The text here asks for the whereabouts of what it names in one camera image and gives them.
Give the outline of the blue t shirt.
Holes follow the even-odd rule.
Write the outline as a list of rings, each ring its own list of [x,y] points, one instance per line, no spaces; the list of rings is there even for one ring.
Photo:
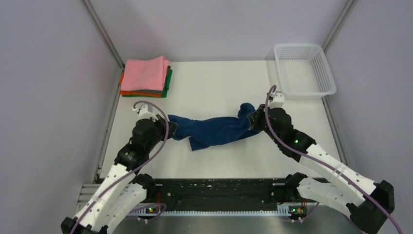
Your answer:
[[[248,116],[254,112],[256,109],[251,103],[243,103],[236,117],[194,120],[168,115],[168,118],[170,122],[177,124],[172,138],[177,141],[188,138],[191,150],[198,151],[257,135],[260,131],[251,130],[251,123],[248,119]]]

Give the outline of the aluminium frame post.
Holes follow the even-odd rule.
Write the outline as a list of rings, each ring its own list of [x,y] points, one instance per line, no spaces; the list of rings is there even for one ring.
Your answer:
[[[351,13],[352,9],[357,4],[358,0],[348,0],[341,11],[339,17],[337,18],[333,28],[331,29],[329,35],[327,36],[325,42],[322,45],[322,49],[324,52],[327,52],[329,47],[334,42],[335,38],[339,34],[340,29],[344,25],[346,19],[348,18],[349,14]]]
[[[97,29],[99,35],[101,36],[103,42],[105,43],[107,49],[109,50],[111,56],[114,58],[116,64],[121,68],[124,69],[125,64],[121,59],[120,54],[118,53],[114,43],[112,42],[104,24],[102,23],[99,15],[97,14],[92,2],[90,0],[81,0],[80,1],[89,17],[91,18],[92,23],[94,24],[95,28]]]

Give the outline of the green folded t shirt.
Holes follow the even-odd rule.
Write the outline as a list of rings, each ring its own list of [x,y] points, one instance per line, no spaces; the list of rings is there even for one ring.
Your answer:
[[[172,68],[168,66],[167,75],[165,78],[165,84],[162,91],[155,90],[140,90],[140,91],[119,91],[119,94],[123,97],[150,97],[150,98],[166,98],[170,86],[170,80],[172,77]]]

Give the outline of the white plastic basket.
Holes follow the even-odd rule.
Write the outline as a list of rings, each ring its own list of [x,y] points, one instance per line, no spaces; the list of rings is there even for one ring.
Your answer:
[[[325,53],[317,44],[274,46],[280,90],[289,99],[321,99],[337,91]]]

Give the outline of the grey folded t shirt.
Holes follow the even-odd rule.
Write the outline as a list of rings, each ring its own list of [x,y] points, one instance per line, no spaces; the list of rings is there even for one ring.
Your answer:
[[[170,85],[170,79],[172,76],[172,72],[173,70],[171,69],[170,66],[167,67],[167,74],[166,74],[166,78],[165,78],[165,83],[163,86],[163,90],[141,90],[142,92],[145,93],[151,93],[151,94],[159,94],[159,95],[165,95],[166,92],[169,90],[169,85]]]

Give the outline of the right aluminium frame post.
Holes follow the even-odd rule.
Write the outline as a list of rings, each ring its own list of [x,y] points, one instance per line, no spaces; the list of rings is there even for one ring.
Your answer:
[[[344,25],[346,19],[348,18],[349,14],[351,13],[352,9],[357,4],[358,0],[348,0],[341,11],[339,17],[337,18],[333,28],[331,29],[329,35],[327,36],[325,42],[322,45],[322,49],[324,52],[327,52],[329,47],[334,42],[335,38],[339,34],[340,29]]]

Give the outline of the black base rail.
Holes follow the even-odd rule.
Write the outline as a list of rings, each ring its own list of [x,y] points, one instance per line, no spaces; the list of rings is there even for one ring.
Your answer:
[[[278,205],[303,204],[285,179],[155,179],[146,203],[164,203],[167,211],[276,211]]]

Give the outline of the left aluminium frame post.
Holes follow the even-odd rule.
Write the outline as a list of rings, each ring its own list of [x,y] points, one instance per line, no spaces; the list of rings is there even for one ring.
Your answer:
[[[90,0],[81,0],[80,1],[89,17],[91,18],[92,23],[94,24],[95,28],[97,29],[99,35],[101,36],[103,42],[105,43],[107,49],[109,50],[111,56],[114,58],[116,64],[121,68],[124,69],[125,64],[121,59],[120,54],[118,53],[114,43],[112,42],[104,24],[102,23],[99,15],[97,14],[92,2]]]

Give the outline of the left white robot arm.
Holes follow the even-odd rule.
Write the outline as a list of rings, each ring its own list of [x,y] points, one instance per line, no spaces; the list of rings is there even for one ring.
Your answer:
[[[138,203],[151,201],[156,188],[151,177],[139,175],[159,143],[171,138],[177,123],[156,115],[136,122],[132,136],[123,146],[110,171],[86,205],[61,223],[64,234],[111,234]]]

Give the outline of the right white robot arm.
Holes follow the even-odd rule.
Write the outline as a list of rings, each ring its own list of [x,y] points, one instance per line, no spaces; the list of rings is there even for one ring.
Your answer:
[[[286,186],[292,201],[313,200],[342,213],[366,234],[376,234],[394,211],[394,187],[355,172],[328,154],[309,135],[297,130],[283,108],[266,108],[248,115],[252,130],[264,131],[283,155],[312,169],[327,181],[295,173]]]

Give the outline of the pink folded t shirt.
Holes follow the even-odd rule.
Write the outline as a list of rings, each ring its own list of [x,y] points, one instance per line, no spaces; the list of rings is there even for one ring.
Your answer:
[[[164,89],[170,61],[164,56],[150,60],[129,59],[126,61],[121,91]]]

